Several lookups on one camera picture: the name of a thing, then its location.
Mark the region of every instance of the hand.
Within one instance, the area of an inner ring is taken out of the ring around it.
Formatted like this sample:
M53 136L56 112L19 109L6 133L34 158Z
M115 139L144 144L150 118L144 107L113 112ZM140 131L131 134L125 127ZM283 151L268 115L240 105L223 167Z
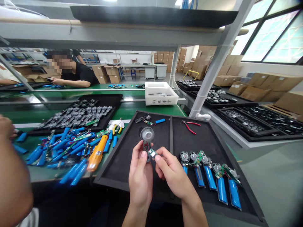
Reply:
M15 127L9 118L0 115L0 138L1 139L13 139L17 135L15 134Z
M130 206L147 211L152 201L153 173L152 164L150 162L146 163L146 161L147 152L143 151L143 140L141 140L133 149L128 183Z
M196 193L177 157L164 147L156 150L156 153L158 154L155 156L156 172L161 179L165 177L171 191L182 200Z
M53 84L60 85L60 86L65 85L65 80L64 79L54 78L54 77L52 77L51 79L53 80L53 82L52 82Z

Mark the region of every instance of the red-handled pliers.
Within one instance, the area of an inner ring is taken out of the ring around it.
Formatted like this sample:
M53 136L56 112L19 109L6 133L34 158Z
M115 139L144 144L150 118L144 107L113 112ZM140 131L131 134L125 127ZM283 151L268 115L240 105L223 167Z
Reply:
M189 128L189 126L188 126L187 124L193 124L193 125L201 126L200 124L197 124L197 123L194 123L194 122L186 122L186 121L182 121L182 122L186 125L187 129L188 129L192 134L194 134L194 135L196 135L197 133L195 133L194 131L192 131L192 130Z

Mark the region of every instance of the white plastic bin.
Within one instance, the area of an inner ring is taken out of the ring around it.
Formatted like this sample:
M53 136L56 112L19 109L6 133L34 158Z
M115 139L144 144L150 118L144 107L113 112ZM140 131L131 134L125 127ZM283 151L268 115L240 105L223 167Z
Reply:
M145 104L147 106L176 105L178 95L166 82L145 83Z

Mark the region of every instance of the ceiling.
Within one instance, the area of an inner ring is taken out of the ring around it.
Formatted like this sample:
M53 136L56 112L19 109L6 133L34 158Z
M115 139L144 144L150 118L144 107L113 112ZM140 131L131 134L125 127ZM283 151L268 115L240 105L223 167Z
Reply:
M179 8L176 0L12 0L18 7L23 7L41 13L51 19L74 19L70 10L71 5L102 5L102 6L157 6ZM198 9L232 10L237 0L199 0Z

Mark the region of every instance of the window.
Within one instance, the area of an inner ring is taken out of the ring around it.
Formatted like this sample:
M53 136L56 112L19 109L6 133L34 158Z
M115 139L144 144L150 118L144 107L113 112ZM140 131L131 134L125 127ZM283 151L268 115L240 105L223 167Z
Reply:
M302 64L303 10L297 0L260 0L242 28L249 33L237 37L232 54L242 61Z

